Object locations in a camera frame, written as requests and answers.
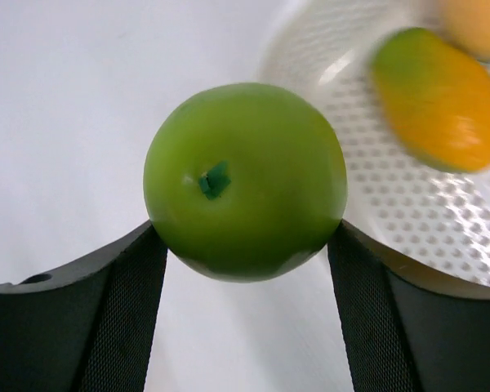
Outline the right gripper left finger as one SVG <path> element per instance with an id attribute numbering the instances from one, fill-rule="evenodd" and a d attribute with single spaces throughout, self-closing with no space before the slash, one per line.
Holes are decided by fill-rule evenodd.
<path id="1" fill-rule="evenodd" d="M 167 260 L 150 223 L 0 284 L 0 391 L 142 391 Z"/>

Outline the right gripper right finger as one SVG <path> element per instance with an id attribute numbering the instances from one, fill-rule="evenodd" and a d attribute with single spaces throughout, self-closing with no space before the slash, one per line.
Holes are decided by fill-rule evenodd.
<path id="1" fill-rule="evenodd" d="M 490 287 L 342 221 L 327 258 L 357 391 L 490 391 Z"/>

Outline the green apple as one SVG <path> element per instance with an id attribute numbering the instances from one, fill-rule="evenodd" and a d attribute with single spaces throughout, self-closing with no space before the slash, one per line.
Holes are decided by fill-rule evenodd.
<path id="1" fill-rule="evenodd" d="M 235 83 L 174 109 L 144 165 L 145 206 L 168 248 L 219 280 L 278 277 L 318 253 L 348 190 L 328 120 L 281 87 Z"/>

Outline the yellow green mango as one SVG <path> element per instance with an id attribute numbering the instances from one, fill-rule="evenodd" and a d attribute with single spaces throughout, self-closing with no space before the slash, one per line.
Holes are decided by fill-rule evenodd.
<path id="1" fill-rule="evenodd" d="M 369 62 L 382 112 L 404 148 L 446 172 L 490 167 L 490 73 L 419 27 L 387 37 Z"/>

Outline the orange fruit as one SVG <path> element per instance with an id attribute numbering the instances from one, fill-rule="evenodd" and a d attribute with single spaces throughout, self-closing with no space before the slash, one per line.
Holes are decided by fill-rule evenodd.
<path id="1" fill-rule="evenodd" d="M 450 39 L 479 60 L 490 61 L 490 0 L 438 1 Z"/>

